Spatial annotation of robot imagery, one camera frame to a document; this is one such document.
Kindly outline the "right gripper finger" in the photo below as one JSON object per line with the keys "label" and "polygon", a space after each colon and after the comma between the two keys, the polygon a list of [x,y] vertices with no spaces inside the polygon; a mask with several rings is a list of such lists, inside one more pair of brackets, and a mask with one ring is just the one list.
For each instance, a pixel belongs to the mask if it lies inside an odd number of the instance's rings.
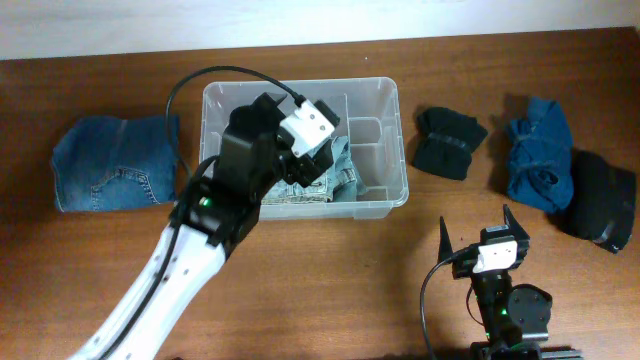
{"label": "right gripper finger", "polygon": [[530,236],[524,230],[524,228],[519,224],[519,222],[515,219],[513,213],[511,212],[509,206],[507,204],[503,205],[503,215],[505,224],[508,226],[510,234],[514,237],[516,241],[529,241]]}
{"label": "right gripper finger", "polygon": [[439,248],[438,248],[438,262],[443,264],[449,264],[454,254],[446,222],[443,216],[439,218]]}

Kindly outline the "light blue jeans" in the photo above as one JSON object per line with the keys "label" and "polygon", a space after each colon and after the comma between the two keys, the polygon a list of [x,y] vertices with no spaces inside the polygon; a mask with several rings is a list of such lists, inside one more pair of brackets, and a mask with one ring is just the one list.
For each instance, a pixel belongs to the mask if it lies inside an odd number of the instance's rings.
{"label": "light blue jeans", "polygon": [[263,205],[354,202],[368,189],[351,157],[348,136],[331,140],[333,164],[308,187],[276,183],[262,199]]}

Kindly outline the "blue taped sweater bundle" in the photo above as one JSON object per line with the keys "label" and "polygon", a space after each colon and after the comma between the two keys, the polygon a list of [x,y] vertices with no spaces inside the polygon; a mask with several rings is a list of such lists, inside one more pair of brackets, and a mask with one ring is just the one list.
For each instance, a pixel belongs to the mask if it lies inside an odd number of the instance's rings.
{"label": "blue taped sweater bundle", "polygon": [[564,211],[574,194],[574,142],[559,103],[530,98],[526,115],[510,121],[507,135],[508,197],[547,214]]}

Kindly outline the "dark blue jeans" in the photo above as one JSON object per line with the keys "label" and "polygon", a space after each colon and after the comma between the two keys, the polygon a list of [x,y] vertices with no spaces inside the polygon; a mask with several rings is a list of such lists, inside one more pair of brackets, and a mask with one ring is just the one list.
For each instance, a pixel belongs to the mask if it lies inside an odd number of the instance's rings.
{"label": "dark blue jeans", "polygon": [[80,119],[53,149],[55,206],[60,212],[109,212],[176,199],[179,117]]}

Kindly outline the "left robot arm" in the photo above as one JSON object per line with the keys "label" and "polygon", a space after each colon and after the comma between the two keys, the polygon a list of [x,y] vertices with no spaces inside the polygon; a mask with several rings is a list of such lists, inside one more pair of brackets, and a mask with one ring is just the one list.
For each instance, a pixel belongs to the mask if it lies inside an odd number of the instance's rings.
{"label": "left robot arm", "polygon": [[323,100],[284,114],[269,93],[234,109],[218,154],[203,160],[174,205],[147,264],[76,359],[152,359],[201,288],[257,224],[280,181],[307,187],[333,163],[340,124]]}

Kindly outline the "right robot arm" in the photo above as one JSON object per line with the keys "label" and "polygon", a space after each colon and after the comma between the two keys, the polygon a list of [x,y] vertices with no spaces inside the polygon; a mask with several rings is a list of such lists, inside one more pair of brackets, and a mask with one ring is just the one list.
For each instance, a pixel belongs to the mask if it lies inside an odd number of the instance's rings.
{"label": "right robot arm", "polygon": [[508,206],[504,223],[481,230],[480,240],[452,249],[444,221],[440,222],[438,262],[452,267],[455,279],[471,280],[486,340],[470,346],[474,359],[540,359],[539,344],[549,338],[552,297],[531,284],[514,285],[510,272],[524,261],[530,236]]}

